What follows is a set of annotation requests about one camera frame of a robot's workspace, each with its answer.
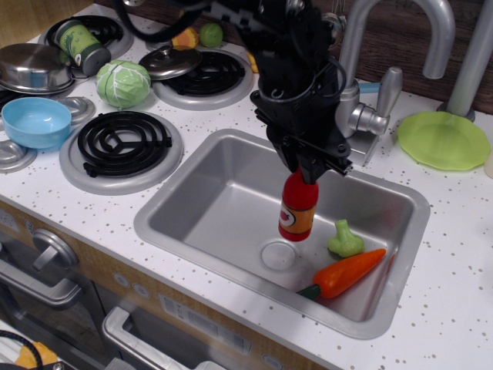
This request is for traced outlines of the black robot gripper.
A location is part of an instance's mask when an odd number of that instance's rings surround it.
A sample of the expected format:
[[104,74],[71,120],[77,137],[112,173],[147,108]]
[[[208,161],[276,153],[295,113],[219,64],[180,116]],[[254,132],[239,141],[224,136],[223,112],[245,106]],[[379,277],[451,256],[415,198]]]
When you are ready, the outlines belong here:
[[326,53],[308,76],[309,84],[294,92],[262,71],[250,100],[257,118],[267,125],[267,138],[284,166],[290,172],[300,169],[304,182],[315,184],[328,170],[347,175],[352,162],[350,145],[335,118],[346,72]]

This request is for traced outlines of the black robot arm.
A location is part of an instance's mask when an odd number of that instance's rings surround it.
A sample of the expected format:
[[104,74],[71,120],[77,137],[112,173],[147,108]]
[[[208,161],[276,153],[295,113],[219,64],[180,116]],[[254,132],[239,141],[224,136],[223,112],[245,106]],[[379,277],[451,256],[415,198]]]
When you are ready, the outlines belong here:
[[257,119],[283,164],[315,183],[326,171],[346,175],[350,145],[336,124],[346,72],[331,56],[332,26],[310,1],[172,1],[183,15],[162,31],[145,33],[122,1],[112,7],[126,28],[146,42],[165,42],[201,15],[232,25],[259,70],[250,94]]

